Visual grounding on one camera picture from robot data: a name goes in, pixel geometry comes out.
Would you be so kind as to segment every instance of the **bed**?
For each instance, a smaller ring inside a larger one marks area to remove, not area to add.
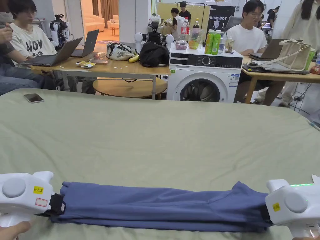
[[[43,103],[23,97],[35,92]],[[63,181],[193,191],[241,181],[268,192],[267,180],[311,183],[320,172],[320,132],[286,108],[23,89],[0,96],[0,113],[0,173],[52,171],[57,193]],[[20,239],[291,239],[286,227],[241,234],[35,223]]]

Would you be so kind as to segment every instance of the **smartphone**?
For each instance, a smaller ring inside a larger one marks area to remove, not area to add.
[[[36,93],[26,94],[24,96],[30,103],[44,102],[43,98]]]

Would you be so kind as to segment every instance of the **doorway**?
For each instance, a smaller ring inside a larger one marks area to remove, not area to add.
[[[119,0],[81,0],[84,36],[99,29],[96,50],[106,51],[108,42],[119,42]]]

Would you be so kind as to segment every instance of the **black poster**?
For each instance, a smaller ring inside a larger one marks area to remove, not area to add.
[[[209,29],[221,30],[227,25],[230,16],[235,14],[235,6],[211,6],[207,34]]]

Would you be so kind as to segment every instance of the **green led light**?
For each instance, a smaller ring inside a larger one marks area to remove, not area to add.
[[[290,185],[291,187],[300,187],[300,186],[310,186],[313,185],[314,183],[306,183],[306,184],[295,184],[295,185]]]

